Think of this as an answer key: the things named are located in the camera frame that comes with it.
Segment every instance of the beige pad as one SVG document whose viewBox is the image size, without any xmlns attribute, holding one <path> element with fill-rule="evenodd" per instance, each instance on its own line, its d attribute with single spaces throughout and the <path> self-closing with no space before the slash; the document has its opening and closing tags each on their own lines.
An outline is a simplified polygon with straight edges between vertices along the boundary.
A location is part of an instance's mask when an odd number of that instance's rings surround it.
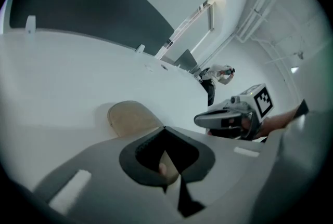
<svg viewBox="0 0 333 224">
<path fill-rule="evenodd" d="M 115 104 L 109 109 L 108 121 L 119 137 L 163 126 L 150 110 L 136 101 Z"/>
</svg>

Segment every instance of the white clip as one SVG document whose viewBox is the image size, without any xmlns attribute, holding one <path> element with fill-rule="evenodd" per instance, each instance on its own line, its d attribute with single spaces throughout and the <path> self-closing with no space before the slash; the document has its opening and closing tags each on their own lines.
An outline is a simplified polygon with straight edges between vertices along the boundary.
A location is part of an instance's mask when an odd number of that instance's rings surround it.
<svg viewBox="0 0 333 224">
<path fill-rule="evenodd" d="M 29 15 L 27 18 L 27 23 L 25 24 L 25 31 L 28 34 L 34 34 L 36 32 L 36 16 Z"/>
<path fill-rule="evenodd" d="M 138 48 L 135 50 L 136 53 L 142 53 L 145 50 L 145 45 L 141 44 L 138 46 Z"/>
</svg>

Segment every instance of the ceiling light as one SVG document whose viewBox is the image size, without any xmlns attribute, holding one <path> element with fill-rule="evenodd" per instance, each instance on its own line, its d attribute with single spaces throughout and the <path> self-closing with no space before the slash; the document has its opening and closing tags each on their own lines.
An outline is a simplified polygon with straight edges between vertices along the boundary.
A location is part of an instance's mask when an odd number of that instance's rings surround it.
<svg viewBox="0 0 333 224">
<path fill-rule="evenodd" d="M 291 68 L 291 72 L 292 72 L 292 73 L 296 73 L 297 70 L 298 70 L 298 67 L 292 67 L 292 68 Z"/>
</svg>

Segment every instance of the dark gray panel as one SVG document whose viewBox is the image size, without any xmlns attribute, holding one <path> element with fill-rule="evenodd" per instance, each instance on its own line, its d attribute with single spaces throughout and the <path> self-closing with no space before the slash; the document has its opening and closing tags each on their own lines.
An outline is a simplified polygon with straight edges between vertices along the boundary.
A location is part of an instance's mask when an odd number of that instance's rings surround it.
<svg viewBox="0 0 333 224">
<path fill-rule="evenodd" d="M 72 31 L 104 38 L 155 55 L 174 32 L 147 0 L 13 0 L 12 28 L 36 15 L 37 28 Z"/>
<path fill-rule="evenodd" d="M 180 65 L 182 69 L 191 71 L 196 65 L 197 62 L 192 56 L 191 52 L 187 49 L 184 53 L 175 61 L 175 66 Z"/>
</svg>

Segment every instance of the white countertop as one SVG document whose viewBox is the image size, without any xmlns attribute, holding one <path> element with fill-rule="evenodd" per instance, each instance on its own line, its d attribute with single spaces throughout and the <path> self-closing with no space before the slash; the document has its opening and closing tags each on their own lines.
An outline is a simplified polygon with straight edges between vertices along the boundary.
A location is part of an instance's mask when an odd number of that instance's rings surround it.
<svg viewBox="0 0 333 224">
<path fill-rule="evenodd" d="M 205 131 L 193 118 L 207 110 L 207 93 L 192 75 L 79 35 L 0 35 L 0 92 L 2 161 L 30 190 L 83 149 L 116 137 L 106 114 L 117 102 L 135 100 L 166 126 Z"/>
</svg>

